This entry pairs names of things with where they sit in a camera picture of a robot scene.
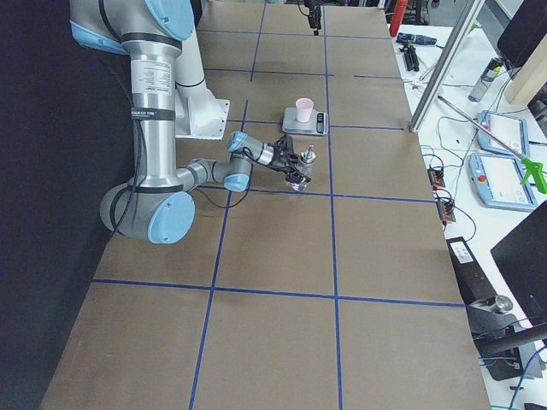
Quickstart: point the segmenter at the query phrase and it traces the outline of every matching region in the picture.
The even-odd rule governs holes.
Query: red bottle
[[[401,21],[403,21],[404,12],[409,5],[409,0],[397,0],[393,17],[391,17],[390,24],[390,35],[396,37],[399,32],[399,26],[401,26]]]

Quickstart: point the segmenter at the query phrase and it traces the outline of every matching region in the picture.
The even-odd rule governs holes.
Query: pink cup
[[[297,99],[297,121],[308,122],[311,111],[314,109],[314,102],[309,98]]]

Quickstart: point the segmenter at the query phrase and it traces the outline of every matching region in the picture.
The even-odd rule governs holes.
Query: white desk
[[[444,46],[450,35],[451,27],[433,27],[433,26],[402,26],[400,32],[409,32],[414,34],[427,35],[438,40],[437,44]],[[415,46],[416,54],[420,59],[420,71],[407,72],[404,66],[402,53],[399,51],[400,44],[396,44],[394,40],[394,49],[396,51],[397,63],[401,76],[405,81],[405,91],[409,100],[409,106],[414,113],[415,108],[420,101],[425,86],[420,88],[413,87],[411,81],[418,79],[432,64],[436,62],[442,50],[432,46]],[[486,35],[480,29],[473,30],[468,39],[462,45],[456,56],[454,63],[451,66],[449,74],[444,80],[444,84],[440,89],[439,94],[454,103],[464,112],[476,118],[476,116],[485,109],[495,110],[497,103],[498,92],[505,86],[509,79],[507,73],[499,75],[491,88],[486,92],[485,97],[481,102],[470,102],[468,93],[471,90],[470,86],[454,87],[447,85],[471,85],[473,86],[476,79],[482,74],[488,61],[496,56],[494,49],[491,47]],[[430,76],[424,79],[424,82],[429,80]],[[498,112],[507,113],[525,109],[523,106],[515,106],[507,103],[505,97],[501,98]],[[540,130],[538,124],[533,118],[529,110],[525,110],[515,114],[526,119],[530,141],[547,142],[547,138]],[[445,148],[453,150],[460,157],[466,154],[479,150],[476,142],[472,142],[474,128],[469,123],[461,123],[453,120],[441,120],[439,125],[440,132],[436,132],[438,120],[442,116],[448,116],[458,120],[462,118],[455,113],[451,108],[445,106],[441,102],[435,102],[429,111],[424,125],[419,130],[419,139],[422,145],[424,154],[432,153],[438,155],[444,162],[444,165],[461,165],[461,161],[453,154],[441,147],[441,141],[438,134],[442,138],[442,145]],[[535,161],[547,163],[547,147],[531,146],[530,156]],[[432,165],[439,165],[438,160],[430,156],[424,158],[428,165],[432,161]],[[459,168],[449,167],[444,171],[444,181],[447,190],[456,195],[456,206],[465,210],[475,221],[477,232],[474,238],[468,243],[470,249],[475,254],[477,261],[482,266],[488,279],[496,289],[498,294],[509,296],[515,302],[515,298],[505,284],[499,270],[497,269],[494,260],[491,257],[490,250],[494,247],[509,231],[517,226],[524,218],[528,216],[526,212],[508,211],[485,207],[475,195],[474,188],[470,183],[470,177],[467,167],[467,162],[464,165],[461,175],[458,179]],[[547,196],[539,193],[535,187],[533,192],[541,203],[547,200]],[[469,238],[473,233],[472,222],[462,213],[456,210],[456,223],[449,224],[446,227],[444,235],[446,238],[459,237]],[[521,308],[515,303],[515,308],[512,313],[517,319],[522,319],[526,315]],[[542,354],[542,359],[546,360],[547,354]],[[485,385],[488,390],[488,395],[492,405],[508,406],[513,390],[509,386],[515,386],[518,379],[510,379],[502,382],[494,381],[488,371],[483,368],[483,376]],[[523,403],[534,402],[547,406],[547,372],[544,372],[544,377],[540,379],[527,379],[524,388],[518,395],[515,407],[523,408]]]

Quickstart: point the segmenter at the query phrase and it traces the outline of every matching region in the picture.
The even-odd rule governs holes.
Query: black monitor
[[[533,325],[547,318],[547,202],[539,205],[492,250],[515,300]]]
[[[547,33],[547,2],[526,0],[497,41],[511,68],[522,67]]]

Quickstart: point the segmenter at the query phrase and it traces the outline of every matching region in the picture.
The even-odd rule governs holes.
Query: power strip
[[[444,173],[442,171],[429,167],[427,169],[427,176],[429,177],[429,183],[433,190],[446,187],[443,178]]]
[[[453,222],[456,222],[456,217],[454,216],[454,209],[450,209],[446,203],[443,202],[442,198],[437,198],[437,212],[438,217],[443,222],[443,225],[448,225]]]

